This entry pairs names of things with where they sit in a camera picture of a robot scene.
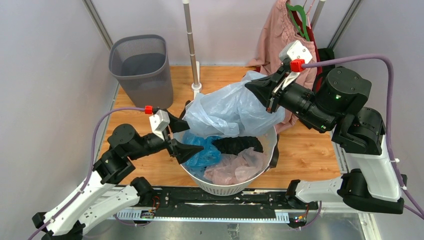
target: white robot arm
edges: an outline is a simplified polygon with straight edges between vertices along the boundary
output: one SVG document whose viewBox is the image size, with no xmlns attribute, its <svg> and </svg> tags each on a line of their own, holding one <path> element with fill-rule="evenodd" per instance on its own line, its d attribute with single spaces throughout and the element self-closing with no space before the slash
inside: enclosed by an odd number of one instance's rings
<svg viewBox="0 0 424 240">
<path fill-rule="evenodd" d="M 50 222 L 43 229 L 45 239 L 58 236 L 80 236 L 90 231 L 101 221 L 109 218 L 120 210 L 151 199 L 149 193 L 152 186 L 143 177 L 135 178 L 130 185 L 116 195 L 97 203 L 95 201 L 104 193 L 119 184 L 134 169 L 132 160 L 157 153 L 167 149 L 179 164 L 189 160 L 194 154 L 203 150 L 202 146 L 182 144 L 170 139 L 169 133 L 182 132 L 189 129 L 187 122 L 174 117 L 166 110 L 155 109 L 155 114 L 149 117 L 152 133 L 140 136 L 133 126 L 121 124 L 107 139 L 110 148 L 94 164 L 91 177 L 86 188 L 81 191 L 81 183 L 58 206 L 49 212 L 38 212 L 32 217 L 37 228 Z M 77 192 L 80 195 L 55 219 L 58 211 L 72 199 Z"/>
<path fill-rule="evenodd" d="M 358 168 L 325 181 L 293 180 L 286 196 L 300 203 L 343 201 L 360 211 L 401 214 L 404 200 L 389 159 L 383 118 L 378 111 L 364 107 L 371 82 L 338 67 L 313 92 L 295 83 L 310 55 L 299 41 L 292 42 L 279 54 L 282 64 L 274 74 L 245 87 L 269 113 L 281 106 L 310 129 L 320 133 L 334 129 L 331 140 Z"/>
</svg>

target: white pole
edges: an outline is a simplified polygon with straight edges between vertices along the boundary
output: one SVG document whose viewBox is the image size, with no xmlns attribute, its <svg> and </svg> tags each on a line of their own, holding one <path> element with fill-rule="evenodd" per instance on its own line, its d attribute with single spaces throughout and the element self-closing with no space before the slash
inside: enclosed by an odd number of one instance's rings
<svg viewBox="0 0 424 240">
<path fill-rule="evenodd" d="M 310 21 L 310 27 L 314 30 L 315 25 L 317 25 L 318 18 L 321 15 L 321 11 L 323 10 L 324 4 L 326 0 L 319 0 L 318 5 L 316 6 L 315 12 L 313 13 L 312 21 Z"/>
<path fill-rule="evenodd" d="M 193 72 L 193 84 L 191 85 L 191 89 L 194 92 L 195 98 L 196 95 L 202 90 L 202 84 L 200 83 L 200 63 L 196 61 L 189 2 L 190 0 L 182 0 L 182 4 L 184 5 L 185 25 L 187 27 L 188 48 L 190 50 L 191 70 Z"/>
</svg>

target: clothes hanger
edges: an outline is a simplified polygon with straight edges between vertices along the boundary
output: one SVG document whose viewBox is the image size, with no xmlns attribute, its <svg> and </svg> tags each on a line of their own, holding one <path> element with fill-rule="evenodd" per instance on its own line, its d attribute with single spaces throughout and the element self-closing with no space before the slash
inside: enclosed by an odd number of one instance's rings
<svg viewBox="0 0 424 240">
<path fill-rule="evenodd" d="M 291 21 L 293 22 L 294 26 L 296 26 L 297 31 L 299 32 L 300 36 L 306 39 L 306 41 L 310 42 L 310 38 L 308 36 L 308 33 L 306 32 L 306 22 L 307 17 L 305 13 L 305 9 L 301 5 L 295 5 L 292 6 L 288 3 L 285 4 L 288 8 L 288 14 L 290 15 Z M 300 19 L 302 20 L 302 28 L 296 23 L 295 18 L 293 17 L 292 11 L 298 12 L 300 14 Z"/>
<path fill-rule="evenodd" d="M 305 2 L 303 4 L 303 9 L 305 9 L 305 5 L 306 5 L 307 2 L 308 2 L 308 0 L 305 0 Z M 314 6 L 314 3 L 315 3 L 315 0 L 312 0 L 312 3 L 310 4 L 309 9 L 306 12 L 307 24 L 309 25 L 309 28 L 311 28 L 311 29 L 312 29 L 312 26 L 311 26 L 311 21 L 309 21 L 309 14 L 311 13 L 311 9 L 312 9 L 312 6 Z"/>
</svg>

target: pink plastic bag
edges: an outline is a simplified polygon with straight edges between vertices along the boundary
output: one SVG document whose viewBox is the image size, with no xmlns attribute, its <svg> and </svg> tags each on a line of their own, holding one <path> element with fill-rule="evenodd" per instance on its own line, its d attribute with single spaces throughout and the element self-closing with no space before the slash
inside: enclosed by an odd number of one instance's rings
<svg viewBox="0 0 424 240">
<path fill-rule="evenodd" d="M 246 182 L 258 174 L 263 167 L 264 153 L 256 152 L 253 147 L 238 155 L 221 154 L 221 162 L 208 166 L 204 178 L 216 185 L 234 185 Z"/>
</svg>

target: mesh trash can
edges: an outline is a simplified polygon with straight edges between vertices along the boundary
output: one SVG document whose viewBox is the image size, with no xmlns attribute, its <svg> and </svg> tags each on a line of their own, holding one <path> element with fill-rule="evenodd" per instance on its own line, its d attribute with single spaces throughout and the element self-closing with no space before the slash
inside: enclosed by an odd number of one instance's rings
<svg viewBox="0 0 424 240">
<path fill-rule="evenodd" d="M 136 107 L 169 108 L 173 87 L 165 39 L 158 35 L 125 37 L 110 50 L 109 71 Z"/>
</svg>

